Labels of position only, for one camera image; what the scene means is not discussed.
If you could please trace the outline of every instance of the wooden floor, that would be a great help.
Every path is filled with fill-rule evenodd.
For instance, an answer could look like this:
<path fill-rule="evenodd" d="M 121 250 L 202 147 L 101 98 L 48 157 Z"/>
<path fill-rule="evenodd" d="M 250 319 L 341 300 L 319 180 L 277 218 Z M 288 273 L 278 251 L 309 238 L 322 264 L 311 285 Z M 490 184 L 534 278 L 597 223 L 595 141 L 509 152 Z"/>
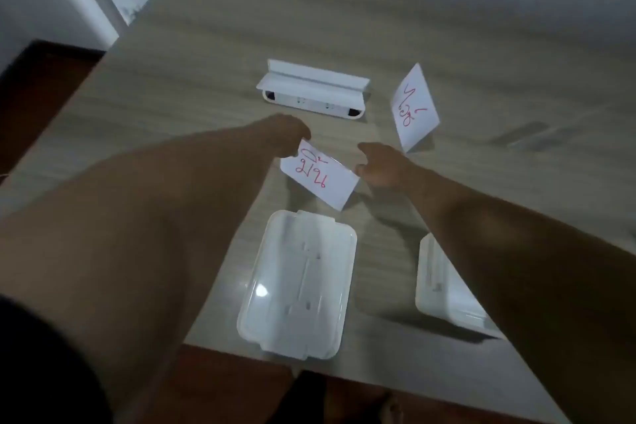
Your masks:
<path fill-rule="evenodd" d="M 58 113 L 103 53 L 36 42 L 0 77 L 0 173 Z M 264 423 L 294 378 L 282 365 L 182 346 L 169 377 L 142 420 L 160 423 Z M 327 378 L 325 422 L 358 415 L 386 389 Z M 529 421 L 396 393 L 405 423 L 512 424 Z"/>

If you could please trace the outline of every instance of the white paper card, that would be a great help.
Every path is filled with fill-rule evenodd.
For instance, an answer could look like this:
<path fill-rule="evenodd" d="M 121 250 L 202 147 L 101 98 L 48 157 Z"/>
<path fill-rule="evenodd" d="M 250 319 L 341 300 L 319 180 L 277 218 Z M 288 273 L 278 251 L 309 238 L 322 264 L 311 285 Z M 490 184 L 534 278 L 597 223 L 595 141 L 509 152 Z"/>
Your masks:
<path fill-rule="evenodd" d="M 440 123 L 419 64 L 416 64 L 400 83 L 391 100 L 391 111 L 405 152 Z"/>
<path fill-rule="evenodd" d="M 304 139 L 298 156 L 281 159 L 281 171 L 338 211 L 342 211 L 360 179 Z"/>

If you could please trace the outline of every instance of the table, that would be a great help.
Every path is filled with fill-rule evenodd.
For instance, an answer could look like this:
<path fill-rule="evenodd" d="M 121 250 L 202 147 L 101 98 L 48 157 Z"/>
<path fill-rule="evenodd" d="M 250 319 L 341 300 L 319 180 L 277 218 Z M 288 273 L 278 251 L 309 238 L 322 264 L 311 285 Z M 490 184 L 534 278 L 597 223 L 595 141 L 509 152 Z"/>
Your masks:
<path fill-rule="evenodd" d="M 255 85 L 268 58 L 369 77 L 365 116 L 347 121 L 267 104 Z M 388 101 L 415 62 L 441 126 L 414 161 L 633 250 L 634 62 L 470 23 L 428 0 L 150 0 L 4 182 L 0 211 L 115 153 L 274 112 L 301 117 L 312 144 L 351 168 L 364 160 L 359 141 L 398 146 Z M 342 345 L 329 361 L 292 364 L 236 330 L 267 219 L 282 208 L 333 216 L 358 234 Z M 398 195 L 372 195 L 361 183 L 338 213 L 272 166 L 186 341 L 566 422 L 508 342 L 479 340 L 417 313 L 424 235 Z"/>

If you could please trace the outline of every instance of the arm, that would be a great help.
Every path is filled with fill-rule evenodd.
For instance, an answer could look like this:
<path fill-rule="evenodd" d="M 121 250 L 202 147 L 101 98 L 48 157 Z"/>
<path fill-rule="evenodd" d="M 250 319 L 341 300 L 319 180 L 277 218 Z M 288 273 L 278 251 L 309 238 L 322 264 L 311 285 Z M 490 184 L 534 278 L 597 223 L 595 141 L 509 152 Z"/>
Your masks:
<path fill-rule="evenodd" d="M 274 157 L 303 137 L 275 115 L 97 164 L 0 222 L 0 293 L 60 331 L 121 412 L 183 341 Z"/>
<path fill-rule="evenodd" d="M 361 143 L 374 186 L 403 191 L 465 283 L 573 423 L 636 415 L 636 257 Z"/>

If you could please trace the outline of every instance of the white plastic container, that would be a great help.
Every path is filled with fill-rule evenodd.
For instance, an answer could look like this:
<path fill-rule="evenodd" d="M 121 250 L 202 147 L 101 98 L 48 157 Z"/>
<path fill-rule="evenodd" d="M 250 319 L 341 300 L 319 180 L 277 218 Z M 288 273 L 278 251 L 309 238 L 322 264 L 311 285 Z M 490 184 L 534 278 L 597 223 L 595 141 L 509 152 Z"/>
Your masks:
<path fill-rule="evenodd" d="M 420 242 L 415 306 L 459 327 L 505 339 L 431 234 Z"/>
<path fill-rule="evenodd" d="M 276 211 L 267 222 L 237 329 L 261 349 L 305 360 L 340 348 L 357 235 L 307 211 Z"/>

